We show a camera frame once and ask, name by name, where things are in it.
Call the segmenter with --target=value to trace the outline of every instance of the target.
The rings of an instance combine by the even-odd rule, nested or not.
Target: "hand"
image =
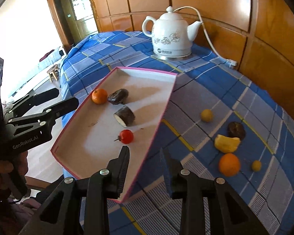
[[[14,160],[14,165],[16,166],[18,173],[20,175],[25,175],[28,172],[27,163],[28,151],[20,153]],[[13,171],[14,167],[9,161],[0,161],[0,173],[10,173]],[[2,177],[0,175],[0,189],[6,190],[8,186],[3,183]]]

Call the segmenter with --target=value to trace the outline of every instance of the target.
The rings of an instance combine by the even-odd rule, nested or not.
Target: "kettle handle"
[[[153,23],[156,23],[156,19],[154,19],[153,17],[151,16],[147,16],[146,19],[144,20],[143,22],[143,25],[142,25],[142,30],[143,30],[143,33],[148,36],[148,37],[152,37],[151,34],[149,34],[147,31],[146,31],[146,25],[147,25],[147,22],[151,20]]]

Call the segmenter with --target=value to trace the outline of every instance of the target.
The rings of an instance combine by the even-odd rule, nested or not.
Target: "white tray with pink edge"
[[[165,71],[114,68],[96,88],[105,89],[108,95],[121,88],[127,89],[129,96],[125,105],[134,113],[134,122],[124,128],[114,117],[123,104],[106,102],[98,105],[89,94],[55,141],[52,155],[76,178],[88,178],[118,157],[124,144],[114,140],[122,130],[131,130],[134,140],[127,145],[130,149],[129,167],[123,193],[117,200],[123,202],[129,197],[147,156],[175,79],[175,73]]]

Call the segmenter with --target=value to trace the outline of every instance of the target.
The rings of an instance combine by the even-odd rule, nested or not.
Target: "white cable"
[[[231,60],[231,59],[225,59],[224,57],[220,56],[220,54],[216,51],[216,49],[214,48],[212,42],[210,41],[209,35],[208,35],[208,33],[207,33],[207,30],[206,30],[206,27],[205,27],[205,24],[204,24],[204,21],[202,20],[201,15],[200,15],[199,11],[198,11],[196,8],[194,8],[194,7],[192,7],[192,6],[183,6],[183,7],[181,7],[181,8],[178,8],[178,9],[174,10],[173,12],[179,11],[179,10],[184,9],[184,8],[190,8],[190,9],[193,9],[193,10],[195,10],[195,11],[197,12],[198,18],[199,18],[199,20],[202,22],[202,27],[203,27],[203,30],[204,30],[205,37],[206,37],[206,39],[207,39],[207,41],[208,41],[208,43],[209,43],[209,46],[211,47],[212,51],[213,51],[218,57],[220,57],[220,58],[226,60],[227,62],[229,62],[232,66],[236,66],[236,64],[237,64],[236,61]]]

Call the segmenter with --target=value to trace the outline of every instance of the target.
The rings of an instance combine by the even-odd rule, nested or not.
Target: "banana piece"
[[[241,140],[239,138],[229,138],[221,134],[218,134],[214,140],[214,146],[217,150],[221,151],[222,153],[228,154],[236,151],[240,142]]]

